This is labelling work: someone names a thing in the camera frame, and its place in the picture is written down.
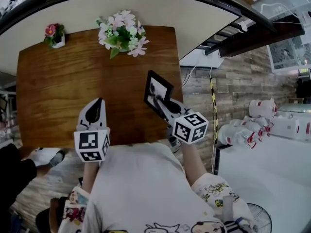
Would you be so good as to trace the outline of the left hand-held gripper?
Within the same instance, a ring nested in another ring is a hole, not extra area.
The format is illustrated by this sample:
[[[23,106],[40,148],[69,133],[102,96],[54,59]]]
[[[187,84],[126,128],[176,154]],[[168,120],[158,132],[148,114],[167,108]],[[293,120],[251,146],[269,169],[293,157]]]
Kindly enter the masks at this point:
[[[80,159],[85,163],[104,161],[110,145],[109,135],[105,101],[97,98],[88,103],[79,113],[74,143]]]

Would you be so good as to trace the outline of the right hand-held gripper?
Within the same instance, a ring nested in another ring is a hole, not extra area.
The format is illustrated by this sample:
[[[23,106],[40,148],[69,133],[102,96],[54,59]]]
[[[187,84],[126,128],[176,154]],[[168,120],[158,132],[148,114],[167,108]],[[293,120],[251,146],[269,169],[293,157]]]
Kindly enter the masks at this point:
[[[155,97],[154,104],[159,116],[168,123],[168,140],[171,145],[180,142],[190,145],[205,137],[208,120],[201,113],[174,99]]]

